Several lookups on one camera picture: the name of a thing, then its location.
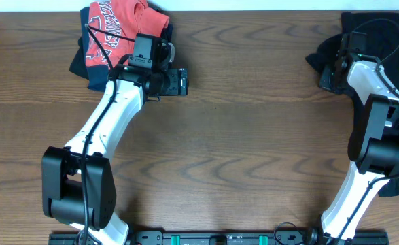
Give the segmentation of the black polo shirt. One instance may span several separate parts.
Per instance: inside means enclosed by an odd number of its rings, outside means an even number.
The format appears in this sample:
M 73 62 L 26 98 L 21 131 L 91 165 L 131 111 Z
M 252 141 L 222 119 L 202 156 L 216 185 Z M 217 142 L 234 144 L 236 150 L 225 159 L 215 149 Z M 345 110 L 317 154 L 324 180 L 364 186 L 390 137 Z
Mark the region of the black polo shirt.
M 344 34 L 355 32 L 365 33 L 366 51 L 369 56 L 381 60 L 384 72 L 393 85 L 399 90 L 399 14 L 391 12 L 351 13 L 341 14 L 342 32 L 323 41 L 317 51 L 306 56 L 306 61 L 320 75 L 327 56 L 334 56 L 341 44 Z M 352 94 L 344 93 L 351 98 L 354 106 L 354 117 L 357 118 L 356 103 Z M 380 197 L 399 196 L 399 178 L 390 180 L 380 191 Z

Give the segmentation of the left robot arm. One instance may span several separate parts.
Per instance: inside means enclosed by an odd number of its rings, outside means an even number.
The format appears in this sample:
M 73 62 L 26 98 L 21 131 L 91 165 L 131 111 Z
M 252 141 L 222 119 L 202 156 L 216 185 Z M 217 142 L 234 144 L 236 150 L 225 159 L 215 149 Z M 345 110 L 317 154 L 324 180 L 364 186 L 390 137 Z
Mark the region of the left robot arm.
M 129 122 L 145 102 L 186 96 L 188 72 L 173 69 L 175 47 L 139 33 L 133 52 L 109 66 L 101 101 L 64 147 L 50 146 L 41 160 L 42 205 L 47 217 L 78 233 L 53 233 L 49 244 L 126 244 L 129 226 L 115 213 L 111 160 Z

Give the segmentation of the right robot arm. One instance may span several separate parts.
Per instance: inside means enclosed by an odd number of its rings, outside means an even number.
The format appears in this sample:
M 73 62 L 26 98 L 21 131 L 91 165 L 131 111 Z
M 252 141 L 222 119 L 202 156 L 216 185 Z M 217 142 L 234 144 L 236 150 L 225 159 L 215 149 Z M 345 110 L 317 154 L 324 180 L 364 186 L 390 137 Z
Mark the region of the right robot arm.
M 352 94 L 357 108 L 347 154 L 349 170 L 338 194 L 307 235 L 307 244 L 379 244 L 380 234 L 360 233 L 357 226 L 376 194 L 399 178 L 399 90 L 381 60 L 366 51 L 367 35 L 343 35 L 334 65 L 324 67 L 319 87 Z

